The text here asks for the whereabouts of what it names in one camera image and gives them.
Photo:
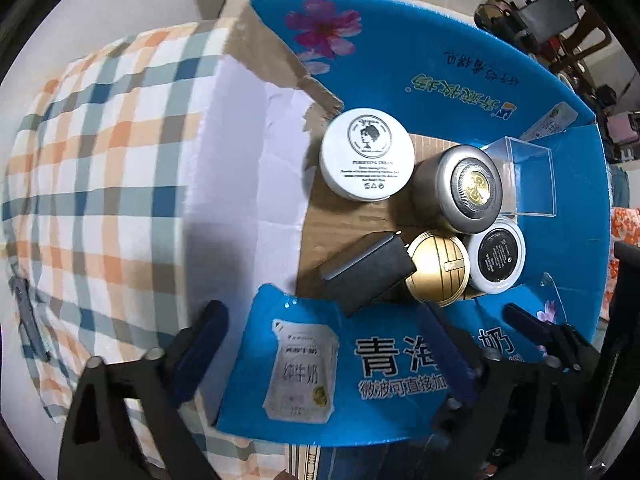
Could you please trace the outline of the silver jar gold emblem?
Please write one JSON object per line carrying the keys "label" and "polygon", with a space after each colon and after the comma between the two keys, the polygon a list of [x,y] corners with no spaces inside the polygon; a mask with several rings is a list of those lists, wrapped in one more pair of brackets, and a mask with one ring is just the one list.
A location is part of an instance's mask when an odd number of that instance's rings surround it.
{"label": "silver jar gold emblem", "polygon": [[460,144],[420,162],[411,179],[416,218],[462,234],[488,229],[502,206],[502,182],[491,158]]}

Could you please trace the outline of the white jar black label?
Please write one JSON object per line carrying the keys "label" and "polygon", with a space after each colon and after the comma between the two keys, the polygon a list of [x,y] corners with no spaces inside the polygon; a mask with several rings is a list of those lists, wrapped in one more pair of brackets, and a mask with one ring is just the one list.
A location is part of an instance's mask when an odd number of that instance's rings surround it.
{"label": "white jar black label", "polygon": [[463,240],[470,258],[470,285],[486,295],[498,295],[520,278],[526,260],[524,235],[518,224],[499,216],[485,231]]}

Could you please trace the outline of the black power adapter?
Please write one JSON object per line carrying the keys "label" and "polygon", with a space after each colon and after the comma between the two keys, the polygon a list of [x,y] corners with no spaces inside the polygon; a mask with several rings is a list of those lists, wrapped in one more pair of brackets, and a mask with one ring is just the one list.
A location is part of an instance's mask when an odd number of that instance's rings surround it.
{"label": "black power adapter", "polygon": [[409,276],[416,265],[399,232],[373,232],[326,260],[319,268],[326,296],[350,318]]}

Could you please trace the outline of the clear acrylic box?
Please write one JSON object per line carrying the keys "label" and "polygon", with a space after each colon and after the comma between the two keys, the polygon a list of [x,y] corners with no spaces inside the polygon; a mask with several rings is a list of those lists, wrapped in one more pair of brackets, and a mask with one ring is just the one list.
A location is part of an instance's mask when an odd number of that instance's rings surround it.
{"label": "clear acrylic box", "polygon": [[484,146],[502,182],[500,212],[510,217],[553,218],[555,177],[550,148],[510,136]]}

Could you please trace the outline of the brown wooden chair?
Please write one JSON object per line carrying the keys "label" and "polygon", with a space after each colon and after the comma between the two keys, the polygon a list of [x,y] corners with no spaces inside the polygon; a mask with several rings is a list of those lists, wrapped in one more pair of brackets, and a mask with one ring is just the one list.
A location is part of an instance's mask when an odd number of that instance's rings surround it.
{"label": "brown wooden chair", "polygon": [[[589,3],[584,2],[582,6],[585,12],[579,18],[574,32],[568,37],[559,36],[560,53],[549,65],[552,74],[557,75],[567,68],[576,68],[584,58],[604,49],[612,42],[611,32],[598,12]],[[595,30],[603,35],[602,39],[591,47],[583,49],[582,43]]]}

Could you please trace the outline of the blue cardboard box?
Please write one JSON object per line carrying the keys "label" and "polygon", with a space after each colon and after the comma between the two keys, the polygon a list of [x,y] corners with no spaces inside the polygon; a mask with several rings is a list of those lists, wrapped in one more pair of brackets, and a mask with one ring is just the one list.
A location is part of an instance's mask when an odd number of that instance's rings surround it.
{"label": "blue cardboard box", "polygon": [[[217,419],[247,439],[354,446],[426,438],[448,391],[430,348],[426,286],[450,292],[424,234],[459,233],[476,299],[442,313],[474,344],[511,360],[540,352],[502,318],[517,304],[592,336],[605,290],[610,200],[594,116],[559,81],[514,48],[442,14],[395,0],[252,0],[285,44],[319,51],[340,25],[361,28],[356,51],[322,82],[344,101],[382,110],[419,139],[451,148],[416,165],[399,218],[416,272],[397,296],[352,315],[318,282],[295,296],[262,286]],[[268,411],[270,382],[308,386],[299,350],[281,336],[327,327],[338,339],[334,410],[323,424]]]}

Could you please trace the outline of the plaid checked cloth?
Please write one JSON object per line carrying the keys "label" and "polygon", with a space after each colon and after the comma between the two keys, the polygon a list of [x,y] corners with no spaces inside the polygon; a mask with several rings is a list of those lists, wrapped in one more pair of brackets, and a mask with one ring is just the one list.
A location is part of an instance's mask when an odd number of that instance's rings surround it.
{"label": "plaid checked cloth", "polygon": [[183,204],[231,24],[129,36],[71,62],[17,130],[1,260],[32,435],[63,425],[89,356],[137,359],[188,322]]}

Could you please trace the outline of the gold round tin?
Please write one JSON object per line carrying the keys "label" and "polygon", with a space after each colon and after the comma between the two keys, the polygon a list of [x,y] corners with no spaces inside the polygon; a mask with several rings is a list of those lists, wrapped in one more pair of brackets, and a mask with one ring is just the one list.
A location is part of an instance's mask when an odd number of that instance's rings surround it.
{"label": "gold round tin", "polygon": [[416,272],[406,279],[411,296],[420,302],[448,307],[459,300],[468,286],[470,257],[454,234],[425,231],[408,246]]}

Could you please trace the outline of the white jar portrait lid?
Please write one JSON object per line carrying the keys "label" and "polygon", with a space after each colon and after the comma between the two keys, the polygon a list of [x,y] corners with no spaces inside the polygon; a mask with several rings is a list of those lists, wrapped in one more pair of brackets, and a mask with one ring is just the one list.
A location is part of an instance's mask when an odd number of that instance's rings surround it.
{"label": "white jar portrait lid", "polygon": [[322,136],[322,178],[345,200],[387,200],[409,182],[415,163],[411,136],[395,117],[382,110],[348,110],[336,116]]}

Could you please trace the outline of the black weight bench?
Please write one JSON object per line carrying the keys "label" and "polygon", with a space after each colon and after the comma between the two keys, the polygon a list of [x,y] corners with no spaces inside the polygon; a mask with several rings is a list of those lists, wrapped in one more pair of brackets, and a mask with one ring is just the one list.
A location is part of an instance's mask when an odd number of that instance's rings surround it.
{"label": "black weight bench", "polygon": [[506,0],[488,0],[474,13],[475,25],[525,54],[537,54],[561,32],[577,25],[582,0],[527,0],[520,8]]}

